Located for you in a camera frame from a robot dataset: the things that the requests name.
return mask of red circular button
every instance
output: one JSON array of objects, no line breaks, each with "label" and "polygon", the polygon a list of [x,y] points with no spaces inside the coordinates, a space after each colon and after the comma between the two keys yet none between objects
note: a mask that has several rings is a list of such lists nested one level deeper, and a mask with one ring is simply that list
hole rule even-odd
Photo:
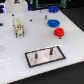
[{"label": "red circular button", "polygon": [[54,34],[58,37],[62,37],[64,36],[64,30],[62,28],[57,28],[55,31],[54,31]]}]

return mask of white tabletop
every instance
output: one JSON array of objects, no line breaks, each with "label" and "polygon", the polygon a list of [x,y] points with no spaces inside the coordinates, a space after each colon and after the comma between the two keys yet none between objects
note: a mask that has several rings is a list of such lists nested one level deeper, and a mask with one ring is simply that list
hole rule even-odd
[{"label": "white tabletop", "polygon": [[[48,10],[29,11],[24,13],[0,14],[0,84],[31,77],[53,69],[84,61],[84,32],[80,30],[61,11],[49,13]],[[22,18],[25,36],[15,37],[13,18]],[[65,35],[59,39],[54,35],[55,28],[49,27],[47,21],[60,21]],[[29,68],[25,53],[49,46],[58,45],[66,59]]]}]

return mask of black display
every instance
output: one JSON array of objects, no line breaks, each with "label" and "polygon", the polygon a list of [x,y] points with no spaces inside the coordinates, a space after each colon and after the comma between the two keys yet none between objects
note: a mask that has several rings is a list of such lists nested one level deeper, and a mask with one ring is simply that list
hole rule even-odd
[{"label": "black display", "polygon": [[38,0],[38,5],[60,3],[61,0]]}]

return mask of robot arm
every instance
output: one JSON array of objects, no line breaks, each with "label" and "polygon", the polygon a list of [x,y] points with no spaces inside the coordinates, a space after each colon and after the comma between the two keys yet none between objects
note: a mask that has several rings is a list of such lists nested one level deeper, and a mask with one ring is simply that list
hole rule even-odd
[{"label": "robot arm", "polygon": [[6,0],[5,8],[7,13],[25,12],[27,11],[27,3],[25,0]]}]

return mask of blue circular button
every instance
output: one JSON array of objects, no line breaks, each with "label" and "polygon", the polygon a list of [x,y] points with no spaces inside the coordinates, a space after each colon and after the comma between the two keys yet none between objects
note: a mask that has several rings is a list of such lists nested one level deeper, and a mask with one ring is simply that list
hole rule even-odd
[{"label": "blue circular button", "polygon": [[60,22],[58,20],[48,20],[47,23],[50,27],[59,27]]}]

